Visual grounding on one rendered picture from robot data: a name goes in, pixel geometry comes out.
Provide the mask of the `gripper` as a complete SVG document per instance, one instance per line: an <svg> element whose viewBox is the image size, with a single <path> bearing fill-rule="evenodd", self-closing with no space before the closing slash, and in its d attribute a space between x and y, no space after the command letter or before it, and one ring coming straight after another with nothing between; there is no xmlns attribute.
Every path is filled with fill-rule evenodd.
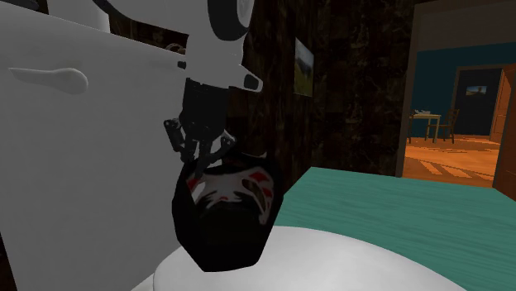
<svg viewBox="0 0 516 291"><path fill-rule="evenodd" d="M168 119L163 122L174 152L180 153L180 159L184 163L191 161L193 155L186 147L182 128L187 138L207 141L199 144L197 179L202 177L203 171L209 165L220 160L237 143L234 136L224 131L228 103L228 88L219 88L187 78L179 119ZM211 152L213 141L219 136L220 147Z"/></svg>

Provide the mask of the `black vase red white pattern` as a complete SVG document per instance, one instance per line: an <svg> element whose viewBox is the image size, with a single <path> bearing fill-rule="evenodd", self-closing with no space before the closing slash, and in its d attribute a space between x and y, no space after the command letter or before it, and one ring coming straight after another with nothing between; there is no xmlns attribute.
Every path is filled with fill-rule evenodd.
<svg viewBox="0 0 516 291"><path fill-rule="evenodd" d="M266 153L237 151L199 178L197 165L184 164L171 203L180 245L205 272L256 264L284 201L280 167Z"/></svg>

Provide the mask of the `small wooden table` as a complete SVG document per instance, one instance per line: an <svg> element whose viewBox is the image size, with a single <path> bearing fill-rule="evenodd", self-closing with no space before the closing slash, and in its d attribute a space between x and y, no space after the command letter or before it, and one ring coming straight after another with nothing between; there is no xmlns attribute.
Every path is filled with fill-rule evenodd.
<svg viewBox="0 0 516 291"><path fill-rule="evenodd" d="M427 120L428 124L426 127L426 133L425 138L427 139L430 135L430 128L434 127L434 133L432 142L437 142L438 137L438 131L440 129L440 121L441 121L441 115L439 114L431 114L430 112L416 112L413 111L409 114L408 117L408 142L412 142L412 130L413 130L413 121L414 120Z"/></svg>

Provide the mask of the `dark wooden chair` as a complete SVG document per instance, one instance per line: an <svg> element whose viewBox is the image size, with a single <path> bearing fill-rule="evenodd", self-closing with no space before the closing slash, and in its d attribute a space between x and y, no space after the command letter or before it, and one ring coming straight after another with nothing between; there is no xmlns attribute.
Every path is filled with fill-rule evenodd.
<svg viewBox="0 0 516 291"><path fill-rule="evenodd" d="M427 130L425 134L425 139L430 136L430 132L433 131L434 134L437 134L440 129L442 129L442 139L446 140L447 138L451 139L451 143L455 143L455 125L456 120L458 118L460 110L459 109L450 109L444 119L443 123L437 124L428 124Z"/></svg>

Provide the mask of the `brown wooden door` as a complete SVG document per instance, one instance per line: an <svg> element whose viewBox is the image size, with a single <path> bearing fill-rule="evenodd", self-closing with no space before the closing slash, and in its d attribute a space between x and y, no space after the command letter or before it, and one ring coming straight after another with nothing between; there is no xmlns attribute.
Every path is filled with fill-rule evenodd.
<svg viewBox="0 0 516 291"><path fill-rule="evenodd" d="M516 63L502 68L490 140L499 143L493 188L516 201Z"/></svg>

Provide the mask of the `landscape wall picture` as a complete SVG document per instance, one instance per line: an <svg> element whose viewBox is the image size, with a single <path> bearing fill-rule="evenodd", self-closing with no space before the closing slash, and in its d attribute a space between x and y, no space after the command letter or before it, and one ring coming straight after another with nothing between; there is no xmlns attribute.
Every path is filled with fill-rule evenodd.
<svg viewBox="0 0 516 291"><path fill-rule="evenodd" d="M294 93L312 97L314 55L299 39L294 48Z"/></svg>

